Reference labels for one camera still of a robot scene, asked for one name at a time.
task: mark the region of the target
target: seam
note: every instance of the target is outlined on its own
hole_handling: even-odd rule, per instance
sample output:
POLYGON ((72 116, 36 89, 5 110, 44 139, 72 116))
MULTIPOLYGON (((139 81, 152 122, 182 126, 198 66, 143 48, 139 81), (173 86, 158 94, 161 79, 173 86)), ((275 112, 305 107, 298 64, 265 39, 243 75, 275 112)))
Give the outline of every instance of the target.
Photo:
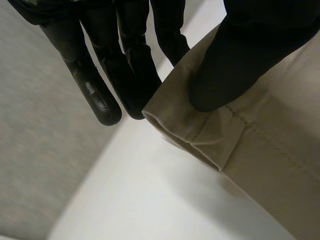
MULTIPOLYGON (((194 76, 194 72, 193 72, 191 69, 189 69, 187 66, 180 65, 180 64, 179 64, 178 66, 180 66, 181 68, 183 68, 183 69, 187 70, 188 72, 190 72, 191 78, 194 76)), ((213 112, 211 112, 211 113, 207 116, 207 118, 206 118, 206 120, 204 121, 204 123, 202 124, 201 128, 200 128, 199 131, 194 135, 194 137, 190 140, 189 144, 192 143, 192 142, 198 137, 198 135, 202 132, 202 130, 204 129, 205 125, 207 124, 209 118, 211 117, 212 113, 213 113, 213 112)))
MULTIPOLYGON (((232 108, 228 105, 225 105, 225 107, 232 113, 232 115, 235 118, 240 119, 247 127, 253 127, 252 124, 249 124, 246 120, 244 120, 242 117, 240 117, 239 115, 236 114, 235 111, 232 110, 232 108)), ((260 133, 257 129, 255 129, 255 134, 258 135, 261 139, 263 139, 268 145, 270 145, 271 147, 273 147, 274 149, 276 149, 279 153, 281 153, 283 156, 286 157, 286 159, 291 162, 297 169, 299 169, 300 171, 302 171, 305 175, 307 175, 308 177, 310 177, 312 180, 314 180, 317 184, 320 183, 320 180, 311 175, 305 168, 303 168, 302 166, 300 166, 299 163, 297 163, 296 161, 290 159, 289 155, 283 151, 281 148, 279 148, 278 146, 276 146, 274 143, 272 143, 267 137, 265 137, 262 133, 260 133)))

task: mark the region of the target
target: gray carpet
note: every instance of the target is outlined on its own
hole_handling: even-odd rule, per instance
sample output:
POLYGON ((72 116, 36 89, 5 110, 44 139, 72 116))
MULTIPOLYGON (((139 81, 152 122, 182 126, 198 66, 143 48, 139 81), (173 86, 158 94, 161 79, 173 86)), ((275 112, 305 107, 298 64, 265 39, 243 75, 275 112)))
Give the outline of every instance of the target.
MULTIPOLYGON (((200 4, 187 0, 186 23, 200 4)), ((117 126, 96 120, 58 52, 3 0, 0 22, 0 235, 44 240, 117 126)))

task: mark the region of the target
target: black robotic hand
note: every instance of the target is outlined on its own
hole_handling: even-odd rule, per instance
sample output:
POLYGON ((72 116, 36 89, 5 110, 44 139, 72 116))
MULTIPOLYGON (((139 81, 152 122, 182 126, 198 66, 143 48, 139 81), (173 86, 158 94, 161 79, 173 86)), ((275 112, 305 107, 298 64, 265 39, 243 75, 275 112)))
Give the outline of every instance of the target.
MULTIPOLYGON (((102 124, 118 123, 122 111, 93 63, 81 23, 124 108, 132 118, 144 118, 143 107, 162 83, 145 38, 149 0, 8 1, 28 22, 40 25, 102 124)), ((185 0, 151 3, 159 45, 175 65, 189 50, 180 33, 185 0)))
POLYGON ((224 0, 224 5, 227 16, 189 87, 190 102, 200 112, 240 97, 320 29, 319 0, 224 0))

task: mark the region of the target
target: khaki cloth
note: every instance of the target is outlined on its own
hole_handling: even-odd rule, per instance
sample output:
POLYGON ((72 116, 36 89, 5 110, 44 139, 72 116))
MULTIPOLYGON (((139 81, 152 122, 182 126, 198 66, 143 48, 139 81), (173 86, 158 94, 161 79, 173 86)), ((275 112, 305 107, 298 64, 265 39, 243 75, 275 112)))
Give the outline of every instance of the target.
POLYGON ((320 32, 241 97, 201 113, 189 102, 188 85, 217 29, 179 62, 143 114, 295 238, 320 240, 320 32))

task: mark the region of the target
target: fabric fold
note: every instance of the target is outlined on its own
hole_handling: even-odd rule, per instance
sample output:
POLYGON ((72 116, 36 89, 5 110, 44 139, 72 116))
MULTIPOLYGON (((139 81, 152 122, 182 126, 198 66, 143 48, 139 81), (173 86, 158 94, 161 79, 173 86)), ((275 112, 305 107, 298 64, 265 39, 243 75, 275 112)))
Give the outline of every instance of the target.
POLYGON ((294 237, 320 239, 320 33, 235 101, 198 112, 188 98, 189 84, 218 27, 178 63, 143 115, 294 237))

